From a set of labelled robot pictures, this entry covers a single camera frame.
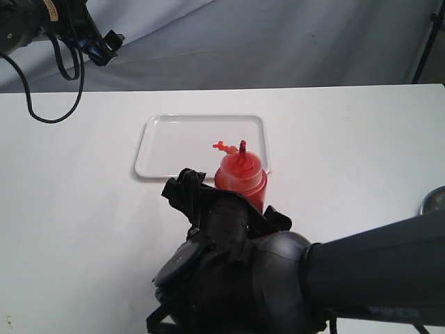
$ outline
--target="white backdrop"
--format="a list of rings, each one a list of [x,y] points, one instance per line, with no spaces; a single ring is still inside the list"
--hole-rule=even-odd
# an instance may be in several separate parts
[[[124,6],[90,0],[101,32],[123,33],[127,44],[108,67],[87,65],[86,90],[408,83],[437,3],[129,0]],[[34,91],[78,88],[57,73],[49,42],[33,43],[12,56]],[[4,62],[0,73],[0,90],[22,90]]]

